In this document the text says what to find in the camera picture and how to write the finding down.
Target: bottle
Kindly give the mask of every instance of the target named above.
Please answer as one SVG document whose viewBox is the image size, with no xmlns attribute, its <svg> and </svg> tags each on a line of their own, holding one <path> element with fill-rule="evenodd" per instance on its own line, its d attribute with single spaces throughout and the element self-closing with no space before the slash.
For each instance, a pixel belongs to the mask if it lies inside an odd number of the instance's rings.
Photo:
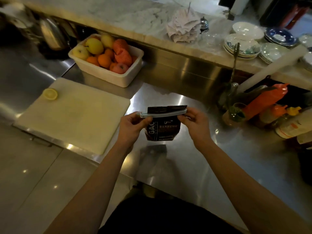
<svg viewBox="0 0 312 234">
<path fill-rule="evenodd" d="M 275 84 L 275 90 L 265 91 L 252 100 L 244 109 L 246 120 L 254 117 L 264 109 L 268 108 L 272 104 L 275 104 L 278 100 L 282 99 L 288 92 L 287 85 L 289 84 Z"/>
<path fill-rule="evenodd" d="M 276 129 L 280 125 L 282 125 L 285 121 L 287 121 L 290 118 L 293 118 L 294 116 L 297 116 L 299 114 L 299 110 L 301 110 L 301 107 L 289 107 L 286 109 L 287 113 L 270 123 L 269 125 L 265 126 L 268 129 Z"/>
<path fill-rule="evenodd" d="M 312 130 L 297 137 L 289 138 L 285 143 L 295 149 L 312 149 Z"/>
<path fill-rule="evenodd" d="M 280 116 L 287 113 L 286 108 L 287 105 L 271 105 L 268 108 L 264 109 L 262 112 L 259 113 L 259 119 L 256 122 L 257 127 L 264 127 L 265 125 L 275 121 Z"/>
<path fill-rule="evenodd" d="M 282 138 L 288 139 L 312 130 L 312 108 L 284 122 L 275 132 Z"/>
</svg>

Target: white cutting board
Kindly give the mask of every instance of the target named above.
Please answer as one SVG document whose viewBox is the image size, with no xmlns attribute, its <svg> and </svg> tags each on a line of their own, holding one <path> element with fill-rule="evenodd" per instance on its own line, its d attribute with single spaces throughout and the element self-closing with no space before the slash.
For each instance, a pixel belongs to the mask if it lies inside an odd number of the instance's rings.
<svg viewBox="0 0 312 234">
<path fill-rule="evenodd" d="M 58 78 L 50 88 L 57 90 L 57 99 L 41 95 L 15 124 L 96 154 L 104 153 L 130 100 L 64 78 Z"/>
</svg>

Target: stack of napkins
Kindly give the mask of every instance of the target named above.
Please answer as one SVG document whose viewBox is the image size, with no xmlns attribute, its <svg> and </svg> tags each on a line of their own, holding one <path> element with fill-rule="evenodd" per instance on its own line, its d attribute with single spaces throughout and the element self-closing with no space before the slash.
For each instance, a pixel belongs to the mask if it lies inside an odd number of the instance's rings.
<svg viewBox="0 0 312 234">
<path fill-rule="evenodd" d="M 200 34 L 200 18 L 191 8 L 178 10 L 167 24 L 167 33 L 173 41 L 191 42 Z"/>
</svg>

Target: white plastic container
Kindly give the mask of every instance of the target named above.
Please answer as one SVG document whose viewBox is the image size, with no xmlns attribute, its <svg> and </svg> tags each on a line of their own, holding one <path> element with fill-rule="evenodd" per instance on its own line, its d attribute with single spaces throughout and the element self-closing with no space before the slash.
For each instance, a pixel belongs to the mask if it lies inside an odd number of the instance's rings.
<svg viewBox="0 0 312 234">
<path fill-rule="evenodd" d="M 78 44 L 85 43 L 89 38 L 93 36 L 99 36 L 99 34 L 92 34 L 82 42 Z M 68 53 L 68 56 L 75 60 L 76 64 L 80 68 L 80 70 L 87 72 L 88 74 L 94 75 L 97 78 L 103 79 L 107 82 L 110 82 L 112 84 L 118 85 L 120 87 L 127 87 L 135 78 L 135 76 L 138 74 L 138 72 L 142 68 L 142 57 L 144 55 L 144 52 L 141 49 L 135 48 L 133 46 L 129 46 L 129 53 L 132 56 L 138 57 L 136 61 L 131 65 L 131 67 L 127 70 L 124 74 L 117 74 L 115 72 L 112 72 L 110 70 L 106 70 L 102 67 L 93 65 L 91 63 L 88 63 L 87 61 L 84 61 L 80 58 L 77 58 L 73 56 L 72 50 Z"/>
<path fill-rule="evenodd" d="M 298 136 L 310 130 L 312 130 L 312 108 L 303 111 L 275 129 L 276 133 L 285 139 Z"/>
</svg>

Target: blue plate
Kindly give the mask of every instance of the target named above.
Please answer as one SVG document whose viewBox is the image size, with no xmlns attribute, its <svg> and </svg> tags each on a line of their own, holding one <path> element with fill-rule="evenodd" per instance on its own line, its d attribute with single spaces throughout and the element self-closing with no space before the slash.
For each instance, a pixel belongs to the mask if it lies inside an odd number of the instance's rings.
<svg viewBox="0 0 312 234">
<path fill-rule="evenodd" d="M 298 38 L 294 37 L 287 29 L 267 28 L 265 35 L 271 41 L 287 47 L 295 46 L 298 43 Z"/>
</svg>

